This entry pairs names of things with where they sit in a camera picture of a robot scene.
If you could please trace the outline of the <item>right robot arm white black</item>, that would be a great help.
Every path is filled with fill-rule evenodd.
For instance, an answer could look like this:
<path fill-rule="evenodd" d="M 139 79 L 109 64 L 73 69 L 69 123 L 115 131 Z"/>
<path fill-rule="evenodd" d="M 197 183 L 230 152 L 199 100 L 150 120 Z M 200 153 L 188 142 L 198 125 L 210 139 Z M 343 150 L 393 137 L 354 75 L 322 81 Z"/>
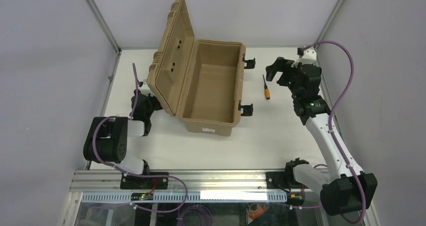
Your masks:
<path fill-rule="evenodd" d="M 280 86 L 291 91 L 295 114 L 311 133 L 326 162 L 324 174 L 308 161 L 296 158 L 279 173 L 267 173 L 268 188 L 290 190 L 305 186 L 315 192 L 325 212 L 331 216 L 365 212 L 371 205 L 378 182 L 356 162 L 336 129 L 332 111 L 320 95 L 322 69 L 316 66 L 316 51 L 298 49 L 297 60 L 277 57 L 266 67 L 266 80 L 276 73 Z"/>

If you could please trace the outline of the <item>orange handled screwdriver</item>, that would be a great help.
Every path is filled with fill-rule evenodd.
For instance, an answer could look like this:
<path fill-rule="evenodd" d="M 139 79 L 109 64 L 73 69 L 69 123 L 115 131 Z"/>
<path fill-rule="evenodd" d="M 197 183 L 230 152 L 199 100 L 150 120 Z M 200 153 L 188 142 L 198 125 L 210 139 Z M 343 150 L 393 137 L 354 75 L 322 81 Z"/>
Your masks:
<path fill-rule="evenodd" d="M 269 100 L 271 98 L 271 95 L 270 95 L 270 91 L 269 91 L 268 85 L 266 83 L 265 75 L 263 74 L 262 77 L 263 77 L 263 82 L 264 82 L 264 95 L 265 95 L 265 99 Z"/>

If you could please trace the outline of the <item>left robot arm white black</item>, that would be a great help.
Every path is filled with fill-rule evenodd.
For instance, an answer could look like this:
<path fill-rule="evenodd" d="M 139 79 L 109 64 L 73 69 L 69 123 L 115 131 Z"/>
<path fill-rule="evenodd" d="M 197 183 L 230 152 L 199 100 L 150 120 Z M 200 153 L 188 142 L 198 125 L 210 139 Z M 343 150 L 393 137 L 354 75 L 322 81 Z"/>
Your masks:
<path fill-rule="evenodd" d="M 127 175 L 150 175 L 148 162 L 127 152 L 129 137 L 145 137 L 150 133 L 153 112 L 162 106 L 152 93 L 143 94 L 139 88 L 131 98 L 132 110 L 128 117 L 94 117 L 83 145 L 87 161 L 104 164 Z"/>

